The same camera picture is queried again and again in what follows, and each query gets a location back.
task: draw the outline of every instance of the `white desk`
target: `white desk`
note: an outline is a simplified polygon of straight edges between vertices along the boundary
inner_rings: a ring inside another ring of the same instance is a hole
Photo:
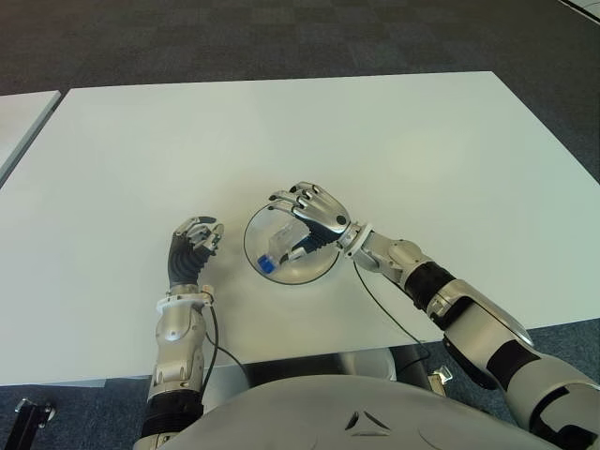
[[[0,180],[59,98],[58,91],[0,97]]]
[[[527,327],[600,315],[600,187],[492,73],[75,89],[0,189],[0,383],[150,373],[170,236],[198,214],[226,227],[202,282],[241,360],[409,343],[350,262],[290,287],[246,261],[251,215],[302,179]]]

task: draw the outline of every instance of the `white object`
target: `white object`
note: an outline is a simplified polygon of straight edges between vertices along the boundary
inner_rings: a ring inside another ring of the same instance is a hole
[[[241,361],[410,343],[348,261],[302,286],[250,267],[249,219],[300,180],[526,327],[600,316],[600,187],[490,72],[74,89],[0,189],[0,383],[149,373],[171,234],[201,214],[225,225],[201,283]]]
[[[390,382],[396,380],[396,365],[390,349],[342,352],[337,357],[345,374],[381,378]]]
[[[60,92],[34,92],[0,97],[0,179],[42,126]]]

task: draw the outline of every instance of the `metal bracket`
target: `metal bracket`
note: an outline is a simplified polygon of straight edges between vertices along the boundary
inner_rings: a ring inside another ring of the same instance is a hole
[[[37,405],[29,398],[22,398],[15,407],[17,419],[8,436],[5,450],[27,450],[36,437],[36,432],[40,428],[45,428],[46,424],[56,414],[56,409],[50,403]]]

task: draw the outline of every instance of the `floor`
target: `floor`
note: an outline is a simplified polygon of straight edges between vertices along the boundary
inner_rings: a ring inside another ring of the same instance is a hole
[[[600,181],[600,26],[556,0],[4,0],[0,61],[0,95],[492,70]],[[532,336],[600,379],[600,320]],[[451,398],[512,420],[498,392],[470,383],[439,343],[427,347],[429,369],[446,364],[457,376]],[[28,396],[59,407],[34,448],[131,448],[147,384],[0,387],[0,444]]]

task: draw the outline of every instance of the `wire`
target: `wire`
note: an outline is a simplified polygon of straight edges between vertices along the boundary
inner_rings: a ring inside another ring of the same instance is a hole
[[[200,402],[203,402],[204,392],[206,391],[206,385],[208,384],[208,380],[210,380],[210,376],[213,373],[213,368],[215,368],[215,361],[217,360],[217,351],[218,351],[218,324],[217,324],[217,314],[215,314],[215,310],[212,307],[209,307],[210,313],[213,316],[213,325],[215,326],[215,344],[213,350],[213,356],[210,359],[210,364],[208,366],[208,370],[206,371],[206,376],[204,377],[204,381],[202,382],[202,387],[200,388]]]
[[[210,338],[208,333],[206,333],[206,338],[208,339],[208,341],[211,344],[213,344],[214,347],[217,347],[221,352],[224,352],[225,354],[227,354],[235,362],[235,364],[237,364],[242,369],[242,371],[244,372],[244,376],[246,377],[246,381],[249,382],[250,375],[248,374],[248,370],[242,363],[240,363],[239,359],[237,359],[235,356],[233,356],[233,354],[229,350],[216,345],[215,342],[213,342],[213,339]]]
[[[421,342],[419,339],[417,339],[415,336],[413,336],[406,328],[404,328],[400,322],[398,322],[396,320],[396,318],[394,316],[392,316],[387,309],[385,309],[383,307],[383,305],[379,302],[379,300],[377,300],[377,298],[375,297],[375,295],[373,295],[373,293],[370,291],[370,289],[368,288],[367,284],[365,283],[365,281],[363,280],[363,277],[360,275],[360,272],[358,271],[358,266],[356,265],[356,262],[353,262],[354,264],[354,271],[356,272],[356,275],[358,276],[358,279],[360,279],[360,282],[363,284],[363,287],[365,288],[365,291],[367,291],[367,293],[370,295],[370,297],[373,299],[373,301],[377,304],[377,306],[385,313],[385,315],[387,317],[389,317],[393,323],[395,323],[398,328],[400,328],[400,330],[402,330],[404,333],[406,333],[408,336],[411,337],[411,339],[416,342],[417,345],[419,345],[423,350],[425,350],[426,354],[424,356],[420,356],[419,358],[415,359],[414,361],[411,361],[410,363],[408,363],[407,365],[403,366],[398,372],[397,372],[397,376],[400,375],[400,373],[402,373],[404,370],[406,370],[407,368],[409,368],[410,366],[412,366],[413,364],[416,364],[418,362],[421,361],[425,361],[426,359],[428,359],[431,356],[431,352],[428,350],[428,348],[423,345],[423,342]]]

